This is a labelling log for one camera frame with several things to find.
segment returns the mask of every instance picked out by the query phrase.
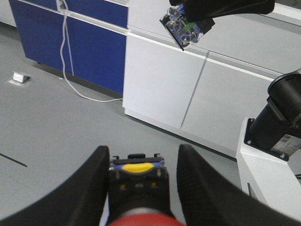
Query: white cabinet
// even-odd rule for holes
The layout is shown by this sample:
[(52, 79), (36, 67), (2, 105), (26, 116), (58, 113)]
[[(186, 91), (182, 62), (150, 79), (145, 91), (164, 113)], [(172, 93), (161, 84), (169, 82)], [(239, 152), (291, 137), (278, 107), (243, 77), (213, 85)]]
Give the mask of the white cabinet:
[(198, 47), (280, 73), (301, 67), (300, 26), (262, 15), (223, 16), (214, 21)]
[(140, 113), (180, 128), (204, 59), (128, 36), (123, 101), (126, 113)]
[(257, 117), (274, 78), (301, 67), (301, 10), (295, 24), (279, 12), (215, 18), (181, 52), (159, 22), (169, 7), (129, 2), (125, 113), (235, 157), (243, 119)]
[(195, 141), (235, 157), (241, 123), (266, 105), (272, 79), (208, 59), (182, 130)]
[(11, 12), (11, 8), (8, 0), (0, 1), (0, 22), (5, 24), (9, 24), (11, 26), (16, 26), (13, 13)]

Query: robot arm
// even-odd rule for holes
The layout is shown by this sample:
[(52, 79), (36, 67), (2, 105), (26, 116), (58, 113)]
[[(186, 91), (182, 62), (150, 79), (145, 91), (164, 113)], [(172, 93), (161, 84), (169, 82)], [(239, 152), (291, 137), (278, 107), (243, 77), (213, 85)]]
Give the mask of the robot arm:
[(169, 0), (171, 7), (160, 22), (178, 46), (185, 50), (213, 26), (212, 18), (232, 14), (268, 14), (275, 0)]
[(195, 22), (219, 16), (273, 11), (275, 0), (169, 0), (172, 6), (183, 4), (186, 18)]

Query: blue cabinet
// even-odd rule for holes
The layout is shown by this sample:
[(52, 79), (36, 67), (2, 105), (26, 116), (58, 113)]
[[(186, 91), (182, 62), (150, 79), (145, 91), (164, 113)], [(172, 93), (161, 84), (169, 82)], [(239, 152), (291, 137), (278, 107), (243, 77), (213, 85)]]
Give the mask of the blue cabinet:
[[(62, 70), (60, 47), (63, 16), (18, 0), (10, 0), (25, 56), (37, 62)], [(65, 59), (69, 58), (67, 47)], [(66, 72), (71, 73), (66, 61)]]
[(66, 0), (66, 2), (70, 11), (127, 27), (127, 7), (105, 0)]
[(68, 18), (75, 76), (123, 92), (126, 37)]
[[(10, 4), (26, 57), (62, 70), (59, 51), (63, 36), (63, 16), (59, 12), (18, 0), (10, 0)], [(85, 13), (86, 16), (126, 26), (126, 7), (103, 0), (85, 1), (85, 4), (86, 8), (80, 8), (83, 3), (73, 0), (69, 8), (74, 11), (78, 9), (78, 12)], [(99, 8), (104, 12), (99, 12), (100, 16), (97, 13)], [(67, 19), (67, 25), (74, 75), (122, 94), (126, 37), (71, 17)], [(64, 46), (63, 53), (66, 72), (71, 73), (67, 45)]]
[(30, 1), (30, 2), (35, 3), (37, 5), (40, 5), (40, 6), (44, 6), (44, 7), (47, 7), (47, 8), (57, 10), (55, 0), (27, 0), (27, 1)]

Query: cabinet panel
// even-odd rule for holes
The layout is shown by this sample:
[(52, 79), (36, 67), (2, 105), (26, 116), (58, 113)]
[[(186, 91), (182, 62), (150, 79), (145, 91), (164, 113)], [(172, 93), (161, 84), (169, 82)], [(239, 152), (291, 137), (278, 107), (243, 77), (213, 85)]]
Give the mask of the cabinet panel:
[(242, 121), (256, 118), (266, 105), (271, 81), (207, 61), (182, 129), (228, 148), (225, 154), (235, 157)]
[(126, 37), (73, 18), (67, 23), (74, 74), (122, 93)]
[(69, 10), (127, 27), (127, 7), (104, 0), (67, 0)]
[(198, 47), (270, 70), (301, 67), (301, 27), (261, 15), (222, 16)]
[(127, 37), (123, 106), (180, 128), (204, 59)]
[[(9, 2), (26, 57), (62, 70), (60, 47), (63, 16), (18, 0)], [(71, 73), (67, 45), (63, 52), (66, 71)]]
[(57, 10), (57, 5), (55, 0), (27, 0), (27, 1), (30, 1), (40, 6), (45, 6), (47, 8)]
[(128, 25), (170, 38), (159, 21), (169, 7), (167, 0), (152, 0), (151, 4), (147, 0), (130, 0)]

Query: label sticker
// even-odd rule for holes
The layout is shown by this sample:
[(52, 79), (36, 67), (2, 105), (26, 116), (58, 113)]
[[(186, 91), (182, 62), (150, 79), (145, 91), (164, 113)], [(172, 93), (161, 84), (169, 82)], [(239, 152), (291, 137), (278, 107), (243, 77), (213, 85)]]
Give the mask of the label sticker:
[(294, 154), (301, 147), (301, 139), (285, 134), (271, 149), (278, 153), (285, 153), (288, 156)]

